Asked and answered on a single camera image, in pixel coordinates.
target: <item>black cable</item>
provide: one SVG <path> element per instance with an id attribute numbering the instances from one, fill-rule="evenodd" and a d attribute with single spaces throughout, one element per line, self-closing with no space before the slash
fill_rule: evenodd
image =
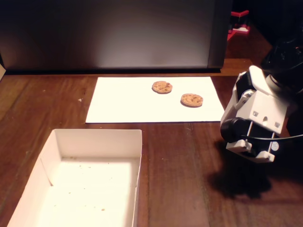
<path id="1" fill-rule="evenodd" d="M 253 137 L 253 136 L 246 136 L 246 135 L 241 135 L 241 137 L 246 138 L 248 140 L 263 140 L 263 141 L 280 141 L 280 140 L 294 140 L 294 139 L 303 139 L 303 134 L 302 135 L 297 135 L 297 136 L 290 136 L 290 137 L 283 137 L 283 138 L 259 138 L 259 137 Z"/>

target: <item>red object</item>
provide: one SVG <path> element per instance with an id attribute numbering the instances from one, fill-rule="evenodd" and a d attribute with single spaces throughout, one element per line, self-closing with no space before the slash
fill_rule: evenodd
<path id="1" fill-rule="evenodd" d="M 243 11 L 243 12 L 232 12 L 232 17 L 244 17 L 249 14 L 249 11 Z M 248 35 L 250 33 L 250 27 L 246 24 L 235 24 L 232 30 L 228 31 L 227 41 L 229 41 L 235 34 L 245 34 Z"/>
<path id="2" fill-rule="evenodd" d="M 234 28 L 233 30 L 229 30 L 228 31 L 228 35 L 227 35 L 227 41 L 229 41 L 235 34 L 244 34 L 244 35 L 248 35 L 250 33 L 250 27 L 247 25 L 243 25 L 241 27 L 244 27 L 247 29 L 247 31 L 241 31 L 241 30 L 237 30 L 236 28 Z"/>
<path id="3" fill-rule="evenodd" d="M 248 10 L 240 12 L 240 13 L 238 13 L 238 12 L 232 12 L 232 16 L 233 17 L 243 17 L 243 16 L 248 15 L 249 13 L 250 12 Z"/>

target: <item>wooden table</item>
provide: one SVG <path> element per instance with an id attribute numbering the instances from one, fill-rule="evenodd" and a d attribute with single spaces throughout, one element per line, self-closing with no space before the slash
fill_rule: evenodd
<path id="1" fill-rule="evenodd" d="M 224 108 L 235 76 L 251 61 L 258 65 L 269 49 L 254 27 L 248 37 L 232 38 L 226 56 L 248 59 L 226 59 L 221 74 L 211 74 Z M 285 159 L 257 166 L 226 151 L 219 122 L 85 124 L 97 77 L 2 79 L 0 227 L 7 225 L 39 152 L 56 128 L 143 131 L 139 227 L 303 226 L 303 184 L 297 169 Z"/>

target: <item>open box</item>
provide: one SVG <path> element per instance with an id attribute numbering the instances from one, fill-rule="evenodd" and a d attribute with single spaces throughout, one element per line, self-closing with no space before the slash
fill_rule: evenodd
<path id="1" fill-rule="evenodd" d="M 4 73 L 6 72 L 6 70 L 3 68 L 3 66 L 0 64 L 0 80 L 2 79 Z"/>
<path id="2" fill-rule="evenodd" d="M 136 227 L 140 130 L 56 129 L 9 227 Z"/>

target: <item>cookie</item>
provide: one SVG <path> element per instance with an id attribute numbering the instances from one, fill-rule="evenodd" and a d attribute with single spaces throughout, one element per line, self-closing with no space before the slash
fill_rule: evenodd
<path id="1" fill-rule="evenodd" d="M 181 102 L 184 105 L 199 107 L 202 106 L 203 98 L 195 94 L 184 94 L 181 97 Z"/>
<path id="2" fill-rule="evenodd" d="M 172 85 L 165 81 L 157 81 L 157 82 L 154 82 L 154 84 L 152 85 L 152 89 L 155 92 L 166 94 L 166 93 L 171 92 Z"/>

